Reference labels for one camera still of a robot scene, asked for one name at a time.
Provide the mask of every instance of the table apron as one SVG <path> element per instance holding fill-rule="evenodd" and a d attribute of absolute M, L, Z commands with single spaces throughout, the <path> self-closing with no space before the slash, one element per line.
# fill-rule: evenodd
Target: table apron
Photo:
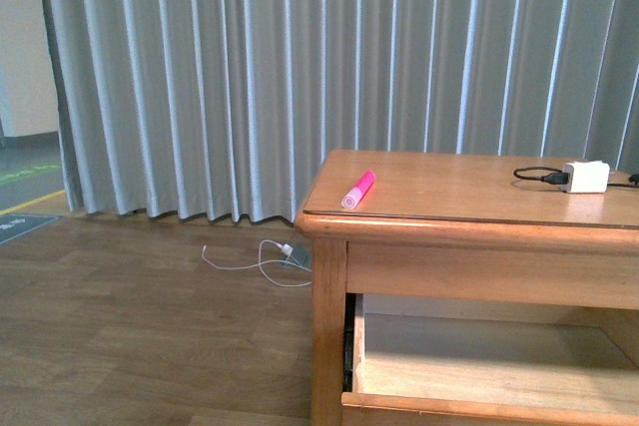
<path fill-rule="evenodd" d="M 639 309 L 639 253 L 351 241 L 347 245 L 346 290 Z"/>

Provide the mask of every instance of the table top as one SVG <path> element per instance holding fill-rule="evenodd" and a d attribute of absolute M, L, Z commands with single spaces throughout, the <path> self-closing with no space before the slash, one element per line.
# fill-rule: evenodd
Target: table top
<path fill-rule="evenodd" d="M 567 194 L 559 186 L 516 179 L 516 168 L 561 169 L 580 159 L 333 151 L 309 193 L 307 215 L 355 216 L 639 229 L 639 191 Z M 341 199 L 361 175 L 376 181 L 353 210 Z M 611 182 L 626 183 L 615 173 Z"/>

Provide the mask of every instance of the black cable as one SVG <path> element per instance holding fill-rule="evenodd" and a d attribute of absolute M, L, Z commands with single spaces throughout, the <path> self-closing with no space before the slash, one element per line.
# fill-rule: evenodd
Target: black cable
<path fill-rule="evenodd" d="M 521 172 L 552 172 L 548 175 L 530 176 L 522 175 Z M 526 167 L 523 169 L 515 169 L 512 173 L 520 180 L 532 180 L 537 182 L 544 182 L 551 185 L 566 185 L 570 180 L 570 175 L 562 172 L 559 169 L 552 167 Z"/>
<path fill-rule="evenodd" d="M 522 175 L 521 172 L 551 172 L 548 175 Z M 525 167 L 515 169 L 512 173 L 520 180 L 544 182 L 551 185 L 566 185 L 570 181 L 570 174 L 552 167 Z M 639 174 L 628 177 L 629 184 L 608 184 L 608 187 L 620 187 L 622 189 L 639 189 Z"/>

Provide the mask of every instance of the curtain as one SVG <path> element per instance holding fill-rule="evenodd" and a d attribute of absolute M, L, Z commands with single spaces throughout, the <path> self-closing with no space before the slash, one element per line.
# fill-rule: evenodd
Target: curtain
<path fill-rule="evenodd" d="M 45 0 L 73 208 L 293 219 L 331 149 L 639 170 L 639 0 Z"/>

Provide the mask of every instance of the open drawer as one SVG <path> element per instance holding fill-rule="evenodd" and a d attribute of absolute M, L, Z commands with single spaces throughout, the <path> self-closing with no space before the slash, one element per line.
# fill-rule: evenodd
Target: open drawer
<path fill-rule="evenodd" d="M 359 295 L 353 336 L 345 425 L 639 426 L 634 310 Z"/>

